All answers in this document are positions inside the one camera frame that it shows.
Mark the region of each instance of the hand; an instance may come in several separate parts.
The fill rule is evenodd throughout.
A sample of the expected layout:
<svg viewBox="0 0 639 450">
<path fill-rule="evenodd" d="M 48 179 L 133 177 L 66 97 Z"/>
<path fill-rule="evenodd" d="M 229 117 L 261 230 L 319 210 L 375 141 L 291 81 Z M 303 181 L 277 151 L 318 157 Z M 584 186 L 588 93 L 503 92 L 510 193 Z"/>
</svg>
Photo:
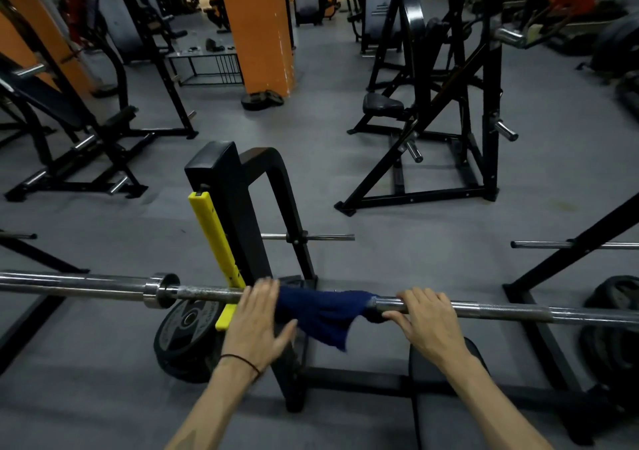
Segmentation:
<svg viewBox="0 0 639 450">
<path fill-rule="evenodd" d="M 279 280 L 260 279 L 246 287 L 226 331 L 222 354 L 235 354 L 251 361 L 260 372 L 276 360 L 295 337 L 294 319 L 274 335 Z"/>
<path fill-rule="evenodd" d="M 404 300 L 410 321 L 397 311 L 384 312 L 382 317 L 399 325 L 406 339 L 440 371 L 470 355 L 457 314 L 445 294 L 414 287 L 397 296 Z"/>
</svg>

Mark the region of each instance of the left hand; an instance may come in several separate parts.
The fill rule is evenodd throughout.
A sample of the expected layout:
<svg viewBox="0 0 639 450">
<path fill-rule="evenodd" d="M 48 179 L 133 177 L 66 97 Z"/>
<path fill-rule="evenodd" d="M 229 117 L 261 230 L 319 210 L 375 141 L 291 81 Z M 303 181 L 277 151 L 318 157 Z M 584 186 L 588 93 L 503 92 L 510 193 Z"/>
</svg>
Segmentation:
<svg viewBox="0 0 639 450">
<path fill-rule="evenodd" d="M 222 354 L 235 354 L 251 361 L 260 372 L 276 360 L 295 338 L 297 320 L 290 321 L 279 336 L 274 319 L 279 280 L 260 279 L 246 287 L 226 331 Z"/>
</svg>

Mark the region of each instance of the tattoo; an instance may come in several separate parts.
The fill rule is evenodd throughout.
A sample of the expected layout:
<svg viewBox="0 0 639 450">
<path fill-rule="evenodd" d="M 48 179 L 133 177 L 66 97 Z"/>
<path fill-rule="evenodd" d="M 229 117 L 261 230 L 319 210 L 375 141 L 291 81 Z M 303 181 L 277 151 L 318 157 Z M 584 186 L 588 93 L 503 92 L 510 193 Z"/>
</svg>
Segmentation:
<svg viewBox="0 0 639 450">
<path fill-rule="evenodd" d="M 193 430 L 175 446 L 175 450 L 193 450 L 196 447 L 196 431 Z"/>
</svg>

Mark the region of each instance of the forearm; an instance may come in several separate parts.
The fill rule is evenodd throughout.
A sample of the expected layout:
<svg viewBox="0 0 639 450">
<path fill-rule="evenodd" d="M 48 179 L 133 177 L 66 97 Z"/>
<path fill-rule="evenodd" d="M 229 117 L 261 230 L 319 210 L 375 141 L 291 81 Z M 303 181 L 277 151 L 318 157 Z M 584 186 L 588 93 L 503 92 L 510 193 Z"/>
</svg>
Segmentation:
<svg viewBox="0 0 639 450">
<path fill-rule="evenodd" d="M 497 387 L 479 359 L 469 355 L 444 367 L 443 373 L 474 416 L 492 450 L 552 449 Z"/>
<path fill-rule="evenodd" d="M 221 360 L 208 387 L 165 450 L 215 450 L 254 373 L 242 361 Z"/>
</svg>

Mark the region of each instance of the gym floor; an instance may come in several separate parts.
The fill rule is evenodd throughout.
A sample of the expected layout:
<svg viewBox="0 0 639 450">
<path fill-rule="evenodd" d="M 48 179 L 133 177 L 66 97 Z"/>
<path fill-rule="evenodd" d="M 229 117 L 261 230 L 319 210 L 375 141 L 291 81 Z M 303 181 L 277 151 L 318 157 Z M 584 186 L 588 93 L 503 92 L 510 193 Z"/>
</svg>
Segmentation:
<svg viewBox="0 0 639 450">
<path fill-rule="evenodd" d="M 425 16 L 443 17 L 442 0 L 424 0 Z M 175 19 L 174 27 L 216 36 L 204 16 Z M 477 42 L 476 32 L 468 51 Z M 283 107 L 245 112 L 241 87 L 185 87 L 187 110 L 197 110 L 199 137 L 159 139 L 132 162 L 148 192 L 140 199 L 73 193 L 36 193 L 25 203 L 0 203 L 0 228 L 37 233 L 33 244 L 93 273 L 150 276 L 175 272 L 183 282 L 223 284 L 215 259 L 187 202 L 184 165 L 211 140 L 234 140 L 240 151 L 275 147 L 282 154 L 304 228 L 315 233 L 355 233 L 351 243 L 311 242 L 321 290 L 361 289 L 393 295 L 429 286 L 451 299 L 504 303 L 502 283 L 514 281 L 549 251 L 513 251 L 511 240 L 563 240 L 576 236 L 637 191 L 639 125 L 613 98 L 613 89 L 580 59 L 545 47 L 504 47 L 502 118 L 519 133 L 501 141 L 496 203 L 464 199 L 361 210 L 347 218 L 333 209 L 387 150 L 387 139 L 348 136 L 362 115 L 372 58 L 361 58 L 346 15 L 324 26 L 295 29 L 297 86 Z M 194 35 L 184 38 L 184 45 Z M 132 126 L 179 125 L 155 68 L 131 66 L 131 103 L 140 112 Z M 481 132 L 481 91 L 471 88 L 475 135 Z M 411 101 L 410 90 L 397 98 Z M 113 99 L 101 107 L 114 111 Z M 456 105 L 433 130 L 458 131 Z M 62 151 L 68 142 L 52 142 Z M 446 147 L 419 143 L 424 162 L 405 160 L 408 190 L 461 186 Z M 94 163 L 83 176 L 105 163 Z M 28 138 L 0 153 L 5 191 L 39 168 Z M 390 177 L 375 188 L 386 194 Z M 265 178 L 252 187 L 262 232 L 284 231 Z M 622 240 L 636 241 L 637 230 Z M 267 242 L 277 275 L 298 274 L 291 247 Z M 0 268 L 42 270 L 2 249 Z M 539 303 L 579 306 L 612 275 L 633 274 L 634 252 L 598 251 L 533 292 Z M 0 331 L 33 299 L 2 294 Z M 187 415 L 203 386 L 172 379 L 158 367 L 153 337 L 166 313 L 130 302 L 69 300 L 46 323 L 0 378 L 0 435 L 7 449 L 158 449 Z M 462 320 L 494 379 L 547 387 L 523 331 L 516 323 Z M 592 379 L 576 353 L 578 328 L 553 327 L 584 389 Z M 408 371 L 408 343 L 392 324 L 356 320 L 347 353 L 318 343 L 311 362 L 325 367 Z M 467 411 L 454 398 L 434 396 L 425 439 L 429 448 L 484 448 Z M 558 449 L 571 449 L 558 419 L 526 413 Z M 597 438 L 600 449 L 636 448 L 632 423 Z M 408 399 L 325 390 L 309 392 L 301 414 L 288 414 L 272 374 L 241 404 L 224 449 L 414 449 Z"/>
</svg>

